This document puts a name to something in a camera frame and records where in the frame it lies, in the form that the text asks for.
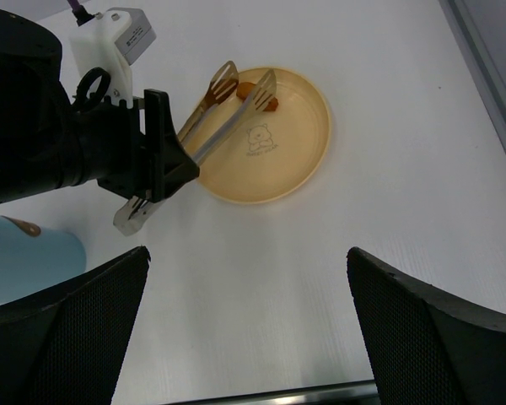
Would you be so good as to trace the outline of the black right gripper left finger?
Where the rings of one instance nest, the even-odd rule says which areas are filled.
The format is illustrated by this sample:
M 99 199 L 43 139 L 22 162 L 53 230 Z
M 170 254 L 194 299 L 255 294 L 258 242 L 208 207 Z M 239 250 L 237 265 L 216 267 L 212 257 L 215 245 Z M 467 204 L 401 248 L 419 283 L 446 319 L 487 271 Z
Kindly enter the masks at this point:
M 148 277 L 144 246 L 0 305 L 0 404 L 109 404 Z

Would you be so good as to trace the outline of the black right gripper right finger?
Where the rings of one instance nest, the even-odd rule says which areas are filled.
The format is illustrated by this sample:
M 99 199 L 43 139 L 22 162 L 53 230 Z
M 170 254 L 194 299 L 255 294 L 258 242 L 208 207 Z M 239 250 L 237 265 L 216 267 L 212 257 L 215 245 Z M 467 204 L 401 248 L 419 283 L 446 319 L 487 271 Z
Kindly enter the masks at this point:
M 506 404 L 506 314 L 353 247 L 347 279 L 383 404 Z

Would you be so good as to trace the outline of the light blue cylindrical container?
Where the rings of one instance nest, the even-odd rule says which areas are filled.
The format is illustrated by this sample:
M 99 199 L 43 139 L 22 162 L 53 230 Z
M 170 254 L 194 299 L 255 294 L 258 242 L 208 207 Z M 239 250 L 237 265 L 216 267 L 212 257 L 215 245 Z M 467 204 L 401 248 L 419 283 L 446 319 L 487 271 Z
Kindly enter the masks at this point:
M 0 216 L 0 305 L 77 277 L 86 263 L 75 235 Z

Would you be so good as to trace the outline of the orange yellow fried piece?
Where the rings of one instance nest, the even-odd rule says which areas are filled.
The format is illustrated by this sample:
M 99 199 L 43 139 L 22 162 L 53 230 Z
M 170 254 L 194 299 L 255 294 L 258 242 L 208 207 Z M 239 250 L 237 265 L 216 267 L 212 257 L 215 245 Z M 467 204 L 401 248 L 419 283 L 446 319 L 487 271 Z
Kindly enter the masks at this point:
M 252 82 L 241 82 L 237 89 L 236 89 L 236 96 L 242 100 L 245 101 L 250 92 L 255 88 L 255 84 Z M 274 112 L 278 108 L 278 100 L 276 97 L 273 97 L 267 106 L 265 107 L 265 112 Z

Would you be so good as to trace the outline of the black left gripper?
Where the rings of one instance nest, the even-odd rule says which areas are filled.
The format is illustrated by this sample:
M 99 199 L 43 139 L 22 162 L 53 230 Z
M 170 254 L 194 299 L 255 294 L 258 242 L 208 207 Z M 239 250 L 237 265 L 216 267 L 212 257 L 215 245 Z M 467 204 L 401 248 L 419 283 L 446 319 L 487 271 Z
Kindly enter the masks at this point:
M 94 67 L 69 98 L 61 61 L 49 30 L 0 9 L 0 204 L 92 180 L 159 203 L 199 176 L 165 92 L 112 103 L 110 73 Z

